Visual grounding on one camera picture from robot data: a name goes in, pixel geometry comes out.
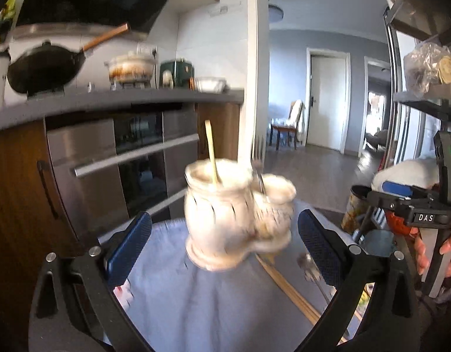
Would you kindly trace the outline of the white stuffed cloth item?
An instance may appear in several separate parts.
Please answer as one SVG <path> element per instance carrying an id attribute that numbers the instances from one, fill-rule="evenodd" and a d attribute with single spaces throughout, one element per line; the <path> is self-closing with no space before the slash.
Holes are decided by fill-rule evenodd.
<path id="1" fill-rule="evenodd" d="M 405 160 L 375 174 L 371 188 L 381 192 L 384 182 L 429 188 L 440 182 L 437 162 L 434 158 Z"/>

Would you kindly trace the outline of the white ceramic double utensil holder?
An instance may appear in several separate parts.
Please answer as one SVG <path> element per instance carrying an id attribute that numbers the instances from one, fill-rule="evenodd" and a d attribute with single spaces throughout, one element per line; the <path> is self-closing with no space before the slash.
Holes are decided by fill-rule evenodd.
<path id="1" fill-rule="evenodd" d="M 201 269 L 233 269 L 251 253 L 277 253 L 292 239 L 294 184 L 262 176 L 261 193 L 251 168 L 219 159 L 186 166 L 186 253 Z"/>

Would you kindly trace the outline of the grey kitchen countertop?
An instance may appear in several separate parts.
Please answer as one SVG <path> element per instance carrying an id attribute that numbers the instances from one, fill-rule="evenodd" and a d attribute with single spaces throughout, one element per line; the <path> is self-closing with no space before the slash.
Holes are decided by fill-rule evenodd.
<path id="1" fill-rule="evenodd" d="M 48 95 L 28 99 L 0 110 L 0 131 L 46 117 L 77 111 L 103 111 L 149 103 L 234 103 L 243 104 L 245 91 L 225 93 L 197 92 L 176 89 L 124 89 L 77 94 Z"/>

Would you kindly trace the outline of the orange mesh bag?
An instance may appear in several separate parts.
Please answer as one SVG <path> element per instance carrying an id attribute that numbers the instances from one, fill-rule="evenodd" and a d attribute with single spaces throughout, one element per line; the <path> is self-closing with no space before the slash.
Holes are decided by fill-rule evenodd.
<path id="1" fill-rule="evenodd" d="M 403 218 L 396 216 L 392 211 L 385 210 L 386 222 L 390 230 L 404 237 L 415 238 L 418 236 L 418 230 L 405 225 Z"/>

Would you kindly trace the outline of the green rice cooker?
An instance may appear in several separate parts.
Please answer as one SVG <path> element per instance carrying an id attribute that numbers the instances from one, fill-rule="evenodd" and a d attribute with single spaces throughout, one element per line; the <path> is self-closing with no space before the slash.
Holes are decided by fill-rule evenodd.
<path id="1" fill-rule="evenodd" d="M 163 62 L 160 65 L 159 85 L 162 88 L 194 90 L 194 66 L 184 58 Z"/>

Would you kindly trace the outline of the stainless steel oven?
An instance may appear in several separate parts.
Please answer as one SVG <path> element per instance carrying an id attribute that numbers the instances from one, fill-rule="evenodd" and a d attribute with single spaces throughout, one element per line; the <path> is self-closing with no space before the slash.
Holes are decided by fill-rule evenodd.
<path id="1" fill-rule="evenodd" d="M 46 119 L 53 175 L 76 235 L 104 235 L 141 211 L 154 222 L 183 217 L 197 124 L 191 103 Z"/>

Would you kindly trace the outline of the beige wooden chopstick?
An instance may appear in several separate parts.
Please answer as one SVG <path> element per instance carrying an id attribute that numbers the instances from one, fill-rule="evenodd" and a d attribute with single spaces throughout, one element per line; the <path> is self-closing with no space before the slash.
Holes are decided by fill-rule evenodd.
<path id="1" fill-rule="evenodd" d="M 217 164 L 215 160 L 215 152 L 214 152 L 214 145 L 213 145 L 213 131 L 212 131 L 212 125 L 210 120 L 205 120 L 205 131 L 206 131 L 206 139 L 208 144 L 208 152 L 209 152 L 209 158 L 210 158 L 210 164 L 212 168 L 212 180 L 215 184 L 220 184 L 220 178 L 217 170 Z"/>
<path id="2" fill-rule="evenodd" d="M 266 273 L 271 277 L 277 287 L 286 295 L 288 299 L 299 309 L 306 319 L 315 326 L 320 319 L 320 313 L 277 271 L 272 265 L 267 263 L 258 254 L 255 255 L 257 261 Z"/>

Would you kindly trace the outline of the white interior door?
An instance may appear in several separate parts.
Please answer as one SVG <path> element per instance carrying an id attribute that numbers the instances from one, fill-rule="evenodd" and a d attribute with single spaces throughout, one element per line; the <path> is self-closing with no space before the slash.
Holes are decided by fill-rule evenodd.
<path id="1" fill-rule="evenodd" d="M 307 142 L 340 151 L 346 123 L 346 60 L 311 55 Z"/>

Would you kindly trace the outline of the wooden chair with cloth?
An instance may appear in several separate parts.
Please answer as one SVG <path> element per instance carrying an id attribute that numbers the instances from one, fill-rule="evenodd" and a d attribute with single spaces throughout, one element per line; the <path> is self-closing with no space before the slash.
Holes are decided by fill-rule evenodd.
<path id="1" fill-rule="evenodd" d="M 287 145 L 293 145 L 297 149 L 299 142 L 299 123 L 302 119 L 304 103 L 301 99 L 293 101 L 290 106 L 289 114 L 286 119 L 273 119 L 269 125 L 268 144 L 272 145 L 275 140 L 275 150 L 278 151 L 281 144 L 281 136 L 286 135 Z"/>

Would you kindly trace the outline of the plastic bag with food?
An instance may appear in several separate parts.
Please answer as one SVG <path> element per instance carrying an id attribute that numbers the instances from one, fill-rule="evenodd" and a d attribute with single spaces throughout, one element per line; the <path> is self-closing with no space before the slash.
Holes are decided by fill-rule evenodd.
<path id="1" fill-rule="evenodd" d="M 421 42 L 404 56 L 405 85 L 422 98 L 431 86 L 451 84 L 451 52 L 433 42 Z"/>

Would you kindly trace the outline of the silver flower-head spoon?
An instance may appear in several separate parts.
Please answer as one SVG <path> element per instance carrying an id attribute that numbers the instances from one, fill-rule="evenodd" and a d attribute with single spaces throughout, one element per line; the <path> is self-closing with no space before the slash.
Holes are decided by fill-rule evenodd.
<path id="1" fill-rule="evenodd" d="M 297 259 L 297 263 L 304 270 L 305 279 L 315 283 L 327 304 L 330 304 L 331 296 L 325 291 L 324 285 L 321 284 L 323 277 L 311 255 L 309 253 L 302 253 Z"/>

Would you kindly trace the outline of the wooden cabinet door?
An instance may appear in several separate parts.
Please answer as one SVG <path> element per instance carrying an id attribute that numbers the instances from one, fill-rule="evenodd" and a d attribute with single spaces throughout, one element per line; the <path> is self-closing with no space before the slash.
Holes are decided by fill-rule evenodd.
<path id="1" fill-rule="evenodd" d="M 204 125 L 205 120 L 209 120 L 215 157 L 237 160 L 240 106 L 234 103 L 197 103 L 195 110 L 198 116 L 198 159 L 209 157 Z"/>

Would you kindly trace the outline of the ceramic casserole pot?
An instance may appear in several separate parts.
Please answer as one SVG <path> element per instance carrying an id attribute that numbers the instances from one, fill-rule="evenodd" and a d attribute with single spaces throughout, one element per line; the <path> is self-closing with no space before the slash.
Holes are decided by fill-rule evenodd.
<path id="1" fill-rule="evenodd" d="M 104 65 L 112 84 L 150 84 L 157 62 L 151 54 L 130 52 L 104 62 Z"/>

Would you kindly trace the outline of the blue cartoon tablecloth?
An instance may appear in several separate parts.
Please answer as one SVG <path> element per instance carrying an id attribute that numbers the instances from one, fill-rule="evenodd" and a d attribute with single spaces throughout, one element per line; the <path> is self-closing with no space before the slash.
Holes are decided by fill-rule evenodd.
<path id="1" fill-rule="evenodd" d="M 251 254 L 209 272 L 186 255 L 183 219 L 155 223 L 116 299 L 155 351 L 294 351 L 312 324 Z"/>

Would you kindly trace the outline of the white bowl on counter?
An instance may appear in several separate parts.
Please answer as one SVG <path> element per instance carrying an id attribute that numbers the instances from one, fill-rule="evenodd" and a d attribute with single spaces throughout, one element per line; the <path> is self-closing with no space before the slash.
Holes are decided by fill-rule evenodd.
<path id="1" fill-rule="evenodd" d="M 226 79 L 219 77 L 199 77 L 194 81 L 195 89 L 198 92 L 222 93 L 226 89 Z"/>

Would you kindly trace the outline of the black metal shelf rack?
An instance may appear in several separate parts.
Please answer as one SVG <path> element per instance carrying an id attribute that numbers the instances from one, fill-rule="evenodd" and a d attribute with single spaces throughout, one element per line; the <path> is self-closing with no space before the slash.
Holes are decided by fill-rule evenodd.
<path id="1" fill-rule="evenodd" d="M 451 0 L 387 0 L 391 67 L 385 166 L 434 154 L 437 130 L 451 130 Z"/>

